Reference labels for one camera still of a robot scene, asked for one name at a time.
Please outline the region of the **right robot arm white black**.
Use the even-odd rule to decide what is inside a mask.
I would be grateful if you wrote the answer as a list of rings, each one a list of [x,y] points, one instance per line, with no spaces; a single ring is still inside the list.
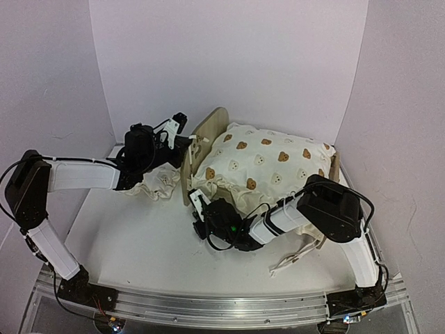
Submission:
[[[220,247],[213,238],[226,242],[228,249],[250,252],[305,224],[338,244],[353,270],[355,286],[327,294],[330,319],[342,317],[349,322],[352,317],[386,305],[389,271],[375,253],[369,236],[371,218],[364,215],[361,203],[367,202],[371,212],[375,207],[362,194],[311,175],[300,190],[274,205],[266,204],[265,212],[255,208],[246,217],[226,200],[210,200],[199,189],[189,191],[188,198],[195,209],[195,232],[216,251]]]

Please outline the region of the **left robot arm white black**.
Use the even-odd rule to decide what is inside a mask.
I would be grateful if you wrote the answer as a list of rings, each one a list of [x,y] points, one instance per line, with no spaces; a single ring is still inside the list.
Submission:
[[[49,193],[72,189],[106,189],[152,200],[169,198],[179,181],[179,167],[192,143],[182,136],[186,118],[178,113],[160,125],[134,124],[124,145],[111,158],[44,157],[27,150],[7,169],[6,215],[18,226],[32,254],[43,261],[60,285],[55,296],[72,303],[112,310],[117,291],[90,283],[89,273],[67,249],[49,220]]]

